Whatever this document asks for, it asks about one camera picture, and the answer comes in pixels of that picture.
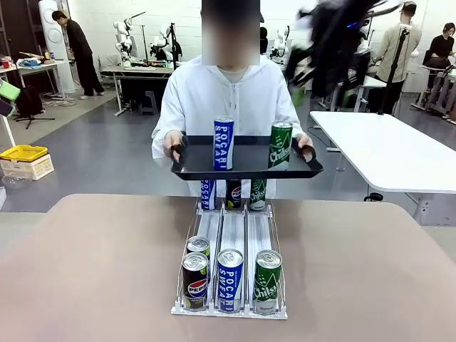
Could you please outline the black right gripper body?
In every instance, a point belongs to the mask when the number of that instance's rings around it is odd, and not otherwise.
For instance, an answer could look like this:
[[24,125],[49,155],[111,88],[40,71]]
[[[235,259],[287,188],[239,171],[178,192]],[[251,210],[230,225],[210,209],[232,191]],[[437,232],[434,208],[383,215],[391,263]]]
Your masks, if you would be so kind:
[[313,10],[312,91],[326,97],[343,82],[360,41],[368,1],[322,1]]

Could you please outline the person's right hand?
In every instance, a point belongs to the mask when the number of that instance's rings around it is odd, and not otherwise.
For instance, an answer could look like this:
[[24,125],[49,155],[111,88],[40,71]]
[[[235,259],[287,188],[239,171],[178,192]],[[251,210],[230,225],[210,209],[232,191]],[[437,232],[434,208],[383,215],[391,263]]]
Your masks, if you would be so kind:
[[180,131],[171,130],[165,135],[164,152],[171,159],[173,172],[183,171],[186,147],[184,135]]

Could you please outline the person's left hand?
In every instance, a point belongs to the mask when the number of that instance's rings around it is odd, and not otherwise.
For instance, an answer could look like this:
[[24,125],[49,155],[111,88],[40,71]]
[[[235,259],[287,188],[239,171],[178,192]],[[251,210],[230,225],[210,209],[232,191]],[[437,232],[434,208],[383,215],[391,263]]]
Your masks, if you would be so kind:
[[299,157],[306,163],[316,161],[316,152],[311,138],[306,134],[299,134],[292,138],[291,146]]

